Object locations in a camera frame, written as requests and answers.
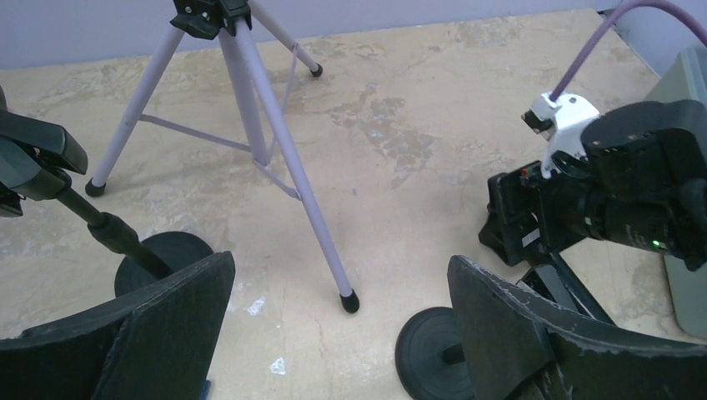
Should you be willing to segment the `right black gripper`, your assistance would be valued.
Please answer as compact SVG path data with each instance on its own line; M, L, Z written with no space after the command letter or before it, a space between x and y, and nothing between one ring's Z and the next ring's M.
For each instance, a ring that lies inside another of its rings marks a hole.
M603 238L608 193L597 182L562 173L545 179L534 161L489 177L487 188L488 216L478 238L510 267Z

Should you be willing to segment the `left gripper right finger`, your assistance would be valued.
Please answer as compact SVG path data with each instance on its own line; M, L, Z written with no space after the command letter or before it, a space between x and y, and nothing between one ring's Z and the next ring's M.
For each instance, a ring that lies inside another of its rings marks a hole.
M519 287L467 257L449 294L479 399L703 399L706 348L630 331Z

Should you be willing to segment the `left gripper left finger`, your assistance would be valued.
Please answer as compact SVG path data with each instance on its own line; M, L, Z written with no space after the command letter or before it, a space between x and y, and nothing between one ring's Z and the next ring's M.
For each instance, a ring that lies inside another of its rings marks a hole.
M199 399L233 288L230 252L1 342L4 399Z

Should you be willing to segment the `black microphone stand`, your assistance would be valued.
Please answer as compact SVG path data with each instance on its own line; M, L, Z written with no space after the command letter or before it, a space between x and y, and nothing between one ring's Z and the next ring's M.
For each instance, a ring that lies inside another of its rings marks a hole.
M564 263L534 266L517 284L587 317L614 322ZM394 363L400 382L413 399L476 398L450 307L430 307L414 314L398 335Z
M95 208L72 187L70 173L85 174L88 156L62 126L8 109L1 101L1 215L23 215L21 202L56 200L79 216L91 236L123 255L114 278L120 297L146 287L214 253L188 232L162 232L144 240L121 218Z

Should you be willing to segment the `lilac music stand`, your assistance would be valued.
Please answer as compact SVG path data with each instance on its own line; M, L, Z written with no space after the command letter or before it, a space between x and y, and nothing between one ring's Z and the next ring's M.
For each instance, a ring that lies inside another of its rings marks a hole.
M292 54L294 63L304 64L313 77L323 68L298 42L255 1L176 1L176 15L166 37L153 54L128 103L98 168L85 186L88 196L104 194L106 182L138 122L202 138L249 153L253 165L291 198L299 200L318 239L337 285L343 309L359 310L357 293L338 256L323 214L301 163L285 121L286 99L277 99L263 60L253 39L253 22L260 22ZM248 141L234 142L144 112L183 36L219 41Z

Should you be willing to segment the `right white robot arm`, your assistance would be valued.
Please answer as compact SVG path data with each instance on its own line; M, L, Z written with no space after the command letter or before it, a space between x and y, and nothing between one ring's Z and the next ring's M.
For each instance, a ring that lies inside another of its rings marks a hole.
M706 262L706 109L696 100L616 108L555 149L488 180L479 241L507 265L591 238Z

